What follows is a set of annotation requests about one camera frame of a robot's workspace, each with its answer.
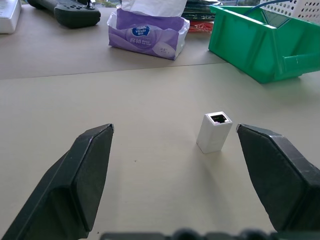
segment green storage bin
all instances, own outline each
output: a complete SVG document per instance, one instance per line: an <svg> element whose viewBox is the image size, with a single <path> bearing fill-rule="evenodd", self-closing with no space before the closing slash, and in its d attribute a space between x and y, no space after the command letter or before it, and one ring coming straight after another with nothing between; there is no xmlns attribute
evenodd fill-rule
<svg viewBox="0 0 320 240"><path fill-rule="evenodd" d="M294 78L320 70L320 26L291 18L276 28L262 9L211 6L215 13L209 50L259 83Z"/></svg>

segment tissue box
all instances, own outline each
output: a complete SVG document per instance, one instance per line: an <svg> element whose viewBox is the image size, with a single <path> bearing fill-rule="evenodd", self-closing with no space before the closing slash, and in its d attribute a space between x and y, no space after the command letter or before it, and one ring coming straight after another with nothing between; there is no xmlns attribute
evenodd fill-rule
<svg viewBox="0 0 320 240"><path fill-rule="evenodd" d="M140 15L121 8L107 24L110 46L171 60L182 51L190 27L182 17Z"/></svg>

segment red object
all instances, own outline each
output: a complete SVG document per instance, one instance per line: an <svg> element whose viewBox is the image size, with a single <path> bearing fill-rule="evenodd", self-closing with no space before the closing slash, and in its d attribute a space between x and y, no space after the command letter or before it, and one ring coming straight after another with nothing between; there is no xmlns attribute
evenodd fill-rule
<svg viewBox="0 0 320 240"><path fill-rule="evenodd" d="M214 28L212 21L190 21L189 33L211 33Z"/></svg>

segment white plastic cube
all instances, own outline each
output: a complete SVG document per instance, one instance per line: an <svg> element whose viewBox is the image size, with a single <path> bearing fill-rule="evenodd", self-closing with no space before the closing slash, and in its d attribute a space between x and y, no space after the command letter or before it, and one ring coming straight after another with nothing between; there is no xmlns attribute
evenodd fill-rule
<svg viewBox="0 0 320 240"><path fill-rule="evenodd" d="M233 122L223 112L204 115L196 143L204 154L220 151Z"/></svg>

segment desk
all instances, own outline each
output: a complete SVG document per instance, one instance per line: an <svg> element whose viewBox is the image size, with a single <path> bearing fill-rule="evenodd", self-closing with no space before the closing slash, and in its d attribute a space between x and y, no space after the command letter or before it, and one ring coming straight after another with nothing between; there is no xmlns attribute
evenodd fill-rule
<svg viewBox="0 0 320 240"><path fill-rule="evenodd" d="M23 5L12 35L0 34L0 80L225 63L209 52L209 33L190 33L172 61L108 46L107 20L115 8L99 8L93 27L68 29L48 11Z"/></svg>
<svg viewBox="0 0 320 240"><path fill-rule="evenodd" d="M115 132L89 240L180 227L272 231L236 125L285 135L320 168L319 106L319 73L261 85L228 63L1 80L0 236L75 138L106 123ZM222 151L205 155L197 134L204 113L217 111L234 125Z"/></svg>

